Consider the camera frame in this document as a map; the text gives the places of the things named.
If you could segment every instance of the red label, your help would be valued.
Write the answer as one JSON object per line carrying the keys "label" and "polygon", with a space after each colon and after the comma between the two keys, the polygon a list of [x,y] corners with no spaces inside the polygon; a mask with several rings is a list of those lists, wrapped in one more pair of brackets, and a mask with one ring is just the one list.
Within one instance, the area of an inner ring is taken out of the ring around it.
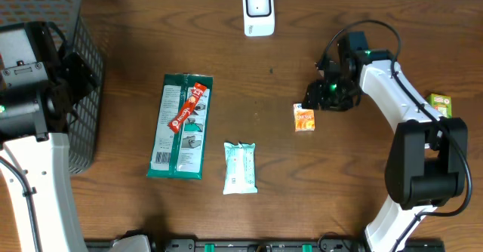
{"label": "red label", "polygon": [[168,124],[168,127],[174,131],[175,134],[180,132],[181,124],[184,123],[193,110],[195,110],[196,104],[205,91],[206,86],[201,85],[198,82],[195,83],[195,87],[191,90],[191,96],[184,103],[183,107],[181,107],[178,115],[176,115],[173,121]]}

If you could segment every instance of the wooden table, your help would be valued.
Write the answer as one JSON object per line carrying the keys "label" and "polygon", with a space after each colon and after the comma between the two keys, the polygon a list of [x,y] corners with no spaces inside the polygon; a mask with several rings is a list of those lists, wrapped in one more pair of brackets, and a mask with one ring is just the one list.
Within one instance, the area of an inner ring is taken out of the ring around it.
{"label": "wooden table", "polygon": [[[348,112],[316,112],[315,132],[295,133],[292,104],[318,78],[313,63],[332,35],[374,18],[400,31],[399,62],[414,87],[452,96],[469,129],[471,205],[455,218],[426,218],[412,236],[481,250],[483,0],[275,0],[266,38],[244,36],[242,0],[83,0],[82,13],[107,65],[95,162],[72,178],[87,239],[140,227],[163,238],[360,233],[387,195],[389,125],[363,97]],[[360,29],[372,48],[395,49],[386,29]],[[182,72],[214,77],[203,180],[147,179],[163,76]],[[226,140],[257,144],[258,194],[222,195]],[[0,251],[19,250],[3,181],[0,199]]]}

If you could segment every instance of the green package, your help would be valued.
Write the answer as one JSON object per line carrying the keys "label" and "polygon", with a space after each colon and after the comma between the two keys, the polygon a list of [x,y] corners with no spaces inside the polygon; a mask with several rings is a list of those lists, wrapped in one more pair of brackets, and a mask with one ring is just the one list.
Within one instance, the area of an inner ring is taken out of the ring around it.
{"label": "green package", "polygon": [[[168,123],[173,120],[198,82],[207,87],[195,110],[175,134]],[[180,179],[202,178],[206,127],[210,112],[213,78],[203,75],[165,75],[158,126],[149,163],[148,177]]]}
{"label": "green package", "polygon": [[437,109],[444,117],[451,118],[451,97],[441,94],[430,94],[427,97],[428,103],[431,107]]}

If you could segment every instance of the white package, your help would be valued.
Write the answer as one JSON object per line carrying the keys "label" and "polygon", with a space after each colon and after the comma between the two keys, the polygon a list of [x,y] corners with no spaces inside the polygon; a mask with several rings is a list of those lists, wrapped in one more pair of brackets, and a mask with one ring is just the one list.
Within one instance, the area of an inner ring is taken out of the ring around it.
{"label": "white package", "polygon": [[255,144],[225,143],[226,179],[224,195],[257,193],[255,187]]}

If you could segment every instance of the gray mesh basket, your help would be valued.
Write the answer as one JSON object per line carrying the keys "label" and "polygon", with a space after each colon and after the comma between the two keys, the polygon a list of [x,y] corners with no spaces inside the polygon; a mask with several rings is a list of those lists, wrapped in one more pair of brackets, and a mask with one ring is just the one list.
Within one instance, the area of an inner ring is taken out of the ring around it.
{"label": "gray mesh basket", "polygon": [[[79,15],[80,4],[81,0],[0,0],[0,26],[39,20],[55,22],[67,40],[74,44],[74,50],[79,52],[95,71],[102,85],[103,59]],[[59,48],[62,44],[60,37],[55,32],[51,33]],[[79,118],[69,129],[71,174],[85,171],[92,164],[101,88],[102,86],[98,87],[75,106]],[[73,117],[68,115],[67,120],[71,122]]]}

